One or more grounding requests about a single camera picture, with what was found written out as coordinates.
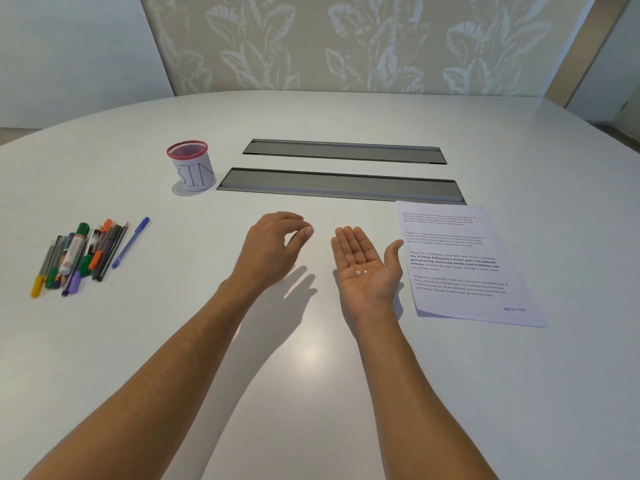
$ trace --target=forearm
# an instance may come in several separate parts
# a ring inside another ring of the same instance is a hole
[[[360,317],[356,330],[391,479],[495,479],[427,382],[391,307]]]
[[[28,480],[159,479],[187,434],[228,345],[259,292],[233,278]]]

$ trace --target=red rim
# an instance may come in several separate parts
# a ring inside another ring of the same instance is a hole
[[[204,148],[201,149],[199,152],[194,153],[193,155],[186,155],[186,156],[178,156],[178,155],[172,155],[171,151],[172,149],[183,145],[183,144],[189,144],[189,143],[194,143],[194,144],[203,144]],[[203,156],[207,150],[209,149],[209,145],[206,144],[204,141],[199,141],[197,139],[188,139],[187,141],[181,141],[180,143],[176,143],[176,144],[172,144],[169,148],[166,149],[166,154],[169,158],[172,158],[173,160],[193,160],[194,158],[198,158]]]

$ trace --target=printed document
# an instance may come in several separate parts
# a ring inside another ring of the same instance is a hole
[[[482,207],[401,201],[396,206],[418,311],[547,326]]]

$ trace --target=yellow marker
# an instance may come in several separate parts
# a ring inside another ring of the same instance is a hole
[[[36,281],[33,283],[33,288],[31,288],[31,297],[37,298],[40,295],[40,290],[42,290],[42,285],[44,284],[44,280],[47,279],[47,271],[49,270],[49,265],[51,264],[51,258],[53,255],[53,249],[56,247],[56,243],[52,242],[49,250],[47,251],[47,256],[44,258],[44,263],[40,268],[40,272],[36,277]]]

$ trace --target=floor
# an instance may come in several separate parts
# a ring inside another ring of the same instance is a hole
[[[34,133],[36,131],[38,130],[23,130],[20,128],[0,128],[0,144],[9,143],[14,139],[27,136],[28,134]]]
[[[606,123],[596,123],[593,126],[599,129],[600,131],[602,131],[603,133],[608,134],[613,139],[617,139],[620,143],[624,144],[625,146],[628,146],[632,150],[635,150],[636,152],[640,153],[640,141],[636,140],[635,138],[631,138],[630,136],[622,133],[622,131],[620,131],[619,129],[613,128],[613,126],[608,125]]]

